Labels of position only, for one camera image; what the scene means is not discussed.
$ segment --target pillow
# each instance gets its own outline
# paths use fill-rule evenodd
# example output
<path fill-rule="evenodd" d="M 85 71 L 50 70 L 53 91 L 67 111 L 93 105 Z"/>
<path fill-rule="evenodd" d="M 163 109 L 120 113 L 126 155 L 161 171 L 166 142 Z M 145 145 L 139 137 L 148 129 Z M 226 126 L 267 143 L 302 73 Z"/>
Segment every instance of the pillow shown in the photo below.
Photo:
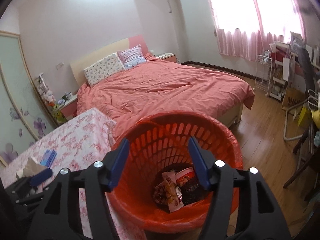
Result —
<path fill-rule="evenodd" d="M 124 69 L 124 65 L 119 59 L 117 53 L 112 53 L 90 67 L 85 68 L 83 72 L 90 87 L 92 87 L 106 77 Z"/>
<path fill-rule="evenodd" d="M 118 51 L 118 56 L 121 59 L 124 67 L 130 69 L 140 63 L 146 62 L 141 50 L 141 45 L 137 45 L 132 49 Z"/>

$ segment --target pink floral tablecloth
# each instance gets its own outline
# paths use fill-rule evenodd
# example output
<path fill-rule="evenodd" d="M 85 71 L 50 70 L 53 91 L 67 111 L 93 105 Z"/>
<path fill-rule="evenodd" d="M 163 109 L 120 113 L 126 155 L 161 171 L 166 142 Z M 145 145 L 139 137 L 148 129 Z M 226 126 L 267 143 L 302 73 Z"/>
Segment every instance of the pink floral tablecloth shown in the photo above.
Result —
<path fill-rule="evenodd" d="M 80 114 L 36 142 L 14 159 L 6 169 L 0 171 L 4 187 L 16 180 L 16 172 L 23 169 L 29 156 L 40 162 L 47 149 L 55 150 L 57 156 L 51 167 L 53 176 L 39 187 L 39 192 L 53 181 L 60 169 L 67 167 L 71 171 L 77 171 L 87 168 L 95 161 L 102 160 L 114 144 L 112 128 L 115 125 L 115 121 L 96 108 Z M 85 236 L 92 238 L 84 190 L 80 190 L 79 197 L 83 232 Z M 108 205 L 121 240 L 146 240 L 142 229 L 128 221 L 123 221 L 114 212 L 109 202 Z"/>

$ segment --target white patterned pillow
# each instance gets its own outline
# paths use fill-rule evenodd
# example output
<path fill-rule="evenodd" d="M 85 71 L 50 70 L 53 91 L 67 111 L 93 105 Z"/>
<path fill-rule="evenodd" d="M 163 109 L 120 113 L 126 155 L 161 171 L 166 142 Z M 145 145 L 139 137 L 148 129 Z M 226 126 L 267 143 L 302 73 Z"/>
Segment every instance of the white patterned pillow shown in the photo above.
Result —
<path fill-rule="evenodd" d="M 85 68 L 83 72 L 90 87 L 92 87 L 106 77 L 124 69 L 124 65 L 117 53 L 112 53 L 111 55 L 94 63 L 90 67 Z"/>

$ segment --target screw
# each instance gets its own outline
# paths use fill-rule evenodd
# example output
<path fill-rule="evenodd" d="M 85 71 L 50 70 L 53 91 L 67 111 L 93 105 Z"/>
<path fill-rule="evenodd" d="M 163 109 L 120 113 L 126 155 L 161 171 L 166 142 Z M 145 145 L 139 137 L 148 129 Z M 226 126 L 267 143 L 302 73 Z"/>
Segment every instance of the screw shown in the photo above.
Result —
<path fill-rule="evenodd" d="M 96 167 L 96 168 L 100 168 L 100 167 L 103 166 L 103 162 L 97 161 L 97 162 L 95 162 L 95 163 L 93 164 L 93 166 Z"/>
<path fill-rule="evenodd" d="M 68 168 L 63 168 L 60 170 L 60 174 L 65 175 L 69 172 Z"/>
<path fill-rule="evenodd" d="M 257 169 L 256 167 L 251 167 L 251 168 L 249 169 L 249 171 L 250 171 L 251 173 L 253 173 L 253 174 L 257 174 L 257 173 L 258 173 L 258 169 Z"/>
<path fill-rule="evenodd" d="M 224 161 L 222 161 L 222 160 L 217 160 L 216 162 L 215 162 L 215 164 L 218 166 L 218 167 L 223 167 L 224 166 Z"/>

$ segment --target wardrobe door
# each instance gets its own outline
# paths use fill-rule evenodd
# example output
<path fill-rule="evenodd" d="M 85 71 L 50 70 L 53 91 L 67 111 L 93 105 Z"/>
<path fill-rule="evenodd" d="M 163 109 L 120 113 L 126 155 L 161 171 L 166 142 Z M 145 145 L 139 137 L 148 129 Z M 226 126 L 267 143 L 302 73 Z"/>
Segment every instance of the wardrobe door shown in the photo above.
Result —
<path fill-rule="evenodd" d="M 8 164 L 35 143 L 12 105 L 0 76 L 0 156 Z"/>
<path fill-rule="evenodd" d="M 55 129 L 27 72 L 18 35 L 0 33 L 0 63 L 4 83 L 31 132 L 41 139 Z"/>

